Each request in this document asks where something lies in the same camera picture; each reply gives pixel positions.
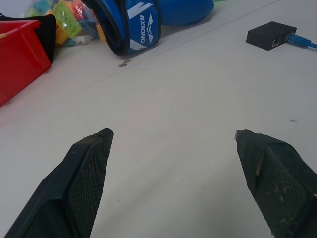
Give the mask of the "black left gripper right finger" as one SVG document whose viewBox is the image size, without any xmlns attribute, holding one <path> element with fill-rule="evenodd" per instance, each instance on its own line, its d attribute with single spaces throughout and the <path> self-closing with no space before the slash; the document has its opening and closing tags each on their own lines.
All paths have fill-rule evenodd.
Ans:
<svg viewBox="0 0 317 238">
<path fill-rule="evenodd" d="M 317 236 L 317 175 L 290 144 L 237 130 L 247 186 L 276 238 Z"/>
</svg>

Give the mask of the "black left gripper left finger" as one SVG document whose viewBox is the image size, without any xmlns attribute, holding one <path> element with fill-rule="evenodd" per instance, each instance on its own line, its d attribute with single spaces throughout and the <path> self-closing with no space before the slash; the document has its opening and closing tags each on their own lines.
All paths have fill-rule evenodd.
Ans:
<svg viewBox="0 0 317 238">
<path fill-rule="evenodd" d="M 74 143 L 38 185 L 7 238 L 88 238 L 101 201 L 114 133 L 105 128 Z"/>
</svg>

